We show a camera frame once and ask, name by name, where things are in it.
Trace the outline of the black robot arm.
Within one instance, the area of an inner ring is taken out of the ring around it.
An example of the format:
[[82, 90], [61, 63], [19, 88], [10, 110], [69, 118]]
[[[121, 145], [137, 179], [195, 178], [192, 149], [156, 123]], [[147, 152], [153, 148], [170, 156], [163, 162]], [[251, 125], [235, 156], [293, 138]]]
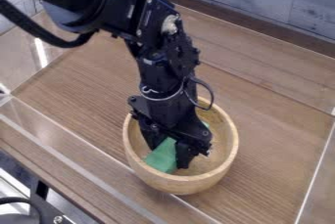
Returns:
[[53, 23], [77, 38], [68, 41], [42, 28], [7, 1], [0, 15], [29, 35], [58, 48], [74, 48], [105, 31], [124, 41], [139, 69], [139, 94], [128, 98], [132, 118], [153, 150], [175, 140], [176, 167], [208, 154], [211, 133], [195, 111], [200, 108], [195, 77], [199, 50], [187, 36], [175, 6], [167, 0], [38, 0]]

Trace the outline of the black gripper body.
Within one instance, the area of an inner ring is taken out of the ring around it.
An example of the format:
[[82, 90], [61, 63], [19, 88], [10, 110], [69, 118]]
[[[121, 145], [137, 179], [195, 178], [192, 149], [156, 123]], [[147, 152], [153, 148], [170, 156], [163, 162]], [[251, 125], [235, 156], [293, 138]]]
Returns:
[[137, 122], [147, 120], [156, 123], [160, 129], [175, 131], [183, 129], [186, 124], [195, 125], [200, 121], [195, 110], [208, 111], [212, 101], [208, 101], [207, 106], [202, 106], [195, 89], [183, 89], [171, 98], [131, 96], [128, 105], [132, 109], [132, 117]]

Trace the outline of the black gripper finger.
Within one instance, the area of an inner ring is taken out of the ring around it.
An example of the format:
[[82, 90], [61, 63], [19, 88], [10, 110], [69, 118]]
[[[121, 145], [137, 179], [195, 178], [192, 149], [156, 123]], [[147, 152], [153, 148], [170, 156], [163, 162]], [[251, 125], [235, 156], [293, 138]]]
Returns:
[[175, 144], [175, 160], [176, 168], [187, 169], [190, 167], [190, 162], [198, 155], [198, 148], [195, 143], [184, 143], [178, 141]]
[[166, 139], [167, 135], [160, 130], [159, 125], [147, 120], [139, 122], [139, 131], [148, 148], [153, 150]]

